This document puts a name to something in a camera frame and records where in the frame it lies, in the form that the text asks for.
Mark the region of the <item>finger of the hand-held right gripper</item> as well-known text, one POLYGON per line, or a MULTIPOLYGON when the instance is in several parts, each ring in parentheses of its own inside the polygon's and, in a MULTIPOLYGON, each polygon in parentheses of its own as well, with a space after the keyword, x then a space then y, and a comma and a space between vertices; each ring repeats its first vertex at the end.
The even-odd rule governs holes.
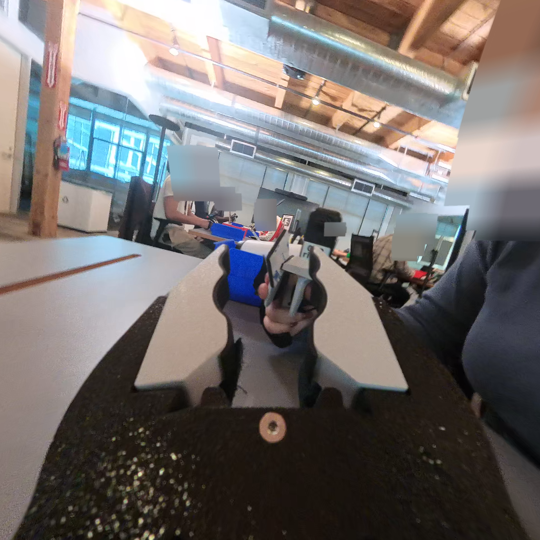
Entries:
POLYGON ((296 316, 312 278, 308 259, 290 256, 282 265, 283 280, 281 306, 288 308, 289 316, 296 316))
POLYGON ((288 231, 282 231, 278 239, 274 242, 273 247, 266 255, 269 284, 268 293, 264 302, 265 307, 270 306, 274 300, 276 293, 279 290, 283 274, 285 273, 282 266, 291 257, 289 251, 290 237, 288 231))

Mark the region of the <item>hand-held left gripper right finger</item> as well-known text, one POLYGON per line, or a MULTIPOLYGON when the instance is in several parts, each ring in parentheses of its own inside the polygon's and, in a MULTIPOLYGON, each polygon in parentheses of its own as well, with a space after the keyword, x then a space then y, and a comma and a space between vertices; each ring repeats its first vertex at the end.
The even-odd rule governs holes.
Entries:
POLYGON ((299 401, 315 402, 325 388, 337 389, 343 402, 363 389, 408 392, 372 295, 321 248, 309 248, 308 270, 317 317, 300 363, 299 401))

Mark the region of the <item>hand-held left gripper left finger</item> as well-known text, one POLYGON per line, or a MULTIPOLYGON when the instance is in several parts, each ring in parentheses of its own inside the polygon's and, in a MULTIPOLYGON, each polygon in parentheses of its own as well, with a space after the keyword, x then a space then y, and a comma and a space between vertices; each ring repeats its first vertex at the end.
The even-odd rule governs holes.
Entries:
POLYGON ((137 374, 137 390, 180 388, 202 397, 220 387, 234 397, 242 344, 224 313, 230 249, 222 245, 170 290, 137 374))

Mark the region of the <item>blue plastic bin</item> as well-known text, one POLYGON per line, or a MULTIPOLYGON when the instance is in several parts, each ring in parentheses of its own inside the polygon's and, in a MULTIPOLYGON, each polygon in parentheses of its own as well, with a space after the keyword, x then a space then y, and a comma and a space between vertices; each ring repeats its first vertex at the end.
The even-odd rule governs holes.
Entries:
POLYGON ((233 240, 215 242, 214 249, 222 245, 229 247, 229 299, 259 308, 262 301, 258 295, 258 287, 266 275, 264 257, 238 248, 233 240))

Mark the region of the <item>person's right forearm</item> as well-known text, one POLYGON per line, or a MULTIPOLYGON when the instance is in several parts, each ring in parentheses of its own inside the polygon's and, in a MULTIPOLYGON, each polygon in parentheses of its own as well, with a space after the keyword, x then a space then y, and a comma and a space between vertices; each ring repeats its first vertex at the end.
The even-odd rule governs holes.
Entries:
POLYGON ((467 335, 484 304, 488 271, 507 241, 472 241, 438 283, 409 306, 396 310, 447 367, 461 358, 467 335))

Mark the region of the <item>person's right hand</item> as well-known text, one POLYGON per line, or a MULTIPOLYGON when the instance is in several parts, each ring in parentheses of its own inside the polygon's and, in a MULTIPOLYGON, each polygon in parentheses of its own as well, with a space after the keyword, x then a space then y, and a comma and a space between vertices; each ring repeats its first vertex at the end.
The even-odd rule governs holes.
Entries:
POLYGON ((268 296, 269 276, 265 275, 264 281, 259 285, 258 295, 262 301, 262 324, 269 334, 289 334, 295 336, 305 328, 308 328, 318 316, 318 312, 312 305, 307 305, 303 313, 298 312, 294 316, 289 314, 288 308, 283 308, 277 301, 265 307, 264 301, 268 296))

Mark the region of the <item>small blue bin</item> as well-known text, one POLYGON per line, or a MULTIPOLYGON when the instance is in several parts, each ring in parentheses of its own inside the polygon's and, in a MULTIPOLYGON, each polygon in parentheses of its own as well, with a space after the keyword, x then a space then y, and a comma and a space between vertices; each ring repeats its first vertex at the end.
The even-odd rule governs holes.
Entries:
POLYGON ((234 224, 214 223, 210 228, 210 233, 215 237, 240 242, 250 237, 253 231, 247 227, 235 226, 234 224))

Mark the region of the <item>black office chair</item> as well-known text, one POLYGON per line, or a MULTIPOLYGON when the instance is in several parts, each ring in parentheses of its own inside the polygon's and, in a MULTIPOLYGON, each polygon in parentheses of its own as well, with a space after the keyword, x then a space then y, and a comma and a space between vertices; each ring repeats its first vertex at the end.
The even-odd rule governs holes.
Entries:
POLYGON ((345 271, 361 285, 374 284, 373 271, 373 236, 352 234, 350 251, 345 271))
POLYGON ((147 246, 158 247, 160 238, 170 221, 155 218, 152 186, 142 177, 132 177, 124 213, 120 220, 118 238, 147 246))

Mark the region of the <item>wooden desk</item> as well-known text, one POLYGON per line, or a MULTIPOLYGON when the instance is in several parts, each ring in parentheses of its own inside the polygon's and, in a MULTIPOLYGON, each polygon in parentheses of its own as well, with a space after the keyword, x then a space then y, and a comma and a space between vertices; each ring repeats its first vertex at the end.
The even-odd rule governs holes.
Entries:
POLYGON ((206 239, 206 240, 210 240, 214 242, 231 240, 229 238, 216 235, 212 233, 210 230, 206 230, 203 228, 193 228, 193 229, 189 229, 187 232, 189 233, 189 235, 193 237, 206 239))

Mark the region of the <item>person's upper body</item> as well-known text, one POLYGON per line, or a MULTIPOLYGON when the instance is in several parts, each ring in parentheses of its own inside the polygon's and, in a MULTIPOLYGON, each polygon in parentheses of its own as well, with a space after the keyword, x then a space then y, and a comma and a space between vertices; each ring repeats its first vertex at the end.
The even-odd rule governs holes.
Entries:
POLYGON ((463 348, 484 418, 539 463, 539 242, 490 242, 483 304, 463 348))

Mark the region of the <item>red fire extinguisher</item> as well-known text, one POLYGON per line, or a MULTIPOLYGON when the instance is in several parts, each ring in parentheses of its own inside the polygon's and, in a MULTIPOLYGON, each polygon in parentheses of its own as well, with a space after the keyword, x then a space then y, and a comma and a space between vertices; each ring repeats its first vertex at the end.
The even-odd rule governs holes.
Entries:
POLYGON ((64 134, 59 135, 52 144, 53 166, 57 171, 70 170, 70 146, 64 134))

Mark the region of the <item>white door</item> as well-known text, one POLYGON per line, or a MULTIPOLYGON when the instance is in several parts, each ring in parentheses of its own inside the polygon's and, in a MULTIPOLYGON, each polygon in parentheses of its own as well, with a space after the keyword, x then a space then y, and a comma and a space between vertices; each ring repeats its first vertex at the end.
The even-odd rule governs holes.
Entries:
POLYGON ((16 213, 21 192, 31 59, 1 40, 1 213, 16 213))

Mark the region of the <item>black wall screen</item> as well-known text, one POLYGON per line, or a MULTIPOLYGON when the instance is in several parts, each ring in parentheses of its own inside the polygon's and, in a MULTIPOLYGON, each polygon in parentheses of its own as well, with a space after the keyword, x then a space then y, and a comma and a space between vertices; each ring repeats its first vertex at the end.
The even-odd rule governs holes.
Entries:
POLYGON ((293 217, 291 232, 300 227, 301 234, 306 232, 310 214, 319 208, 317 203, 308 201, 306 197, 284 190, 269 190, 261 187, 257 199, 275 199, 276 215, 282 218, 284 214, 293 217))

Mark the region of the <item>silver ventilation duct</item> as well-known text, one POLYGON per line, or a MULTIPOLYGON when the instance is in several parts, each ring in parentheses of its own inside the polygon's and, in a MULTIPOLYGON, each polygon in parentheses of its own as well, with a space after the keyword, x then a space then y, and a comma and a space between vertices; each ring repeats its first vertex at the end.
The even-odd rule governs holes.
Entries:
POLYGON ((279 61, 458 129, 475 65, 454 76, 291 6, 275 4, 268 42, 279 61))
POLYGON ((188 122, 208 124, 215 131, 220 127, 228 134, 350 174, 365 172, 426 197, 444 199, 446 194, 448 183, 428 176, 428 165, 419 159, 227 92, 200 97, 180 91, 164 96, 160 108, 188 122))

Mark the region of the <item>wooden post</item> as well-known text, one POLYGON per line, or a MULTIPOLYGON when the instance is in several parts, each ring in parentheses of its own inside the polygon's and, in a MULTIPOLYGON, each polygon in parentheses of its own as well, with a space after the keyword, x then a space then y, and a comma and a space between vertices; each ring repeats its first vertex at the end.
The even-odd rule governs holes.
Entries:
POLYGON ((48 1, 29 233, 55 238, 62 172, 53 145, 65 135, 80 1, 48 1))

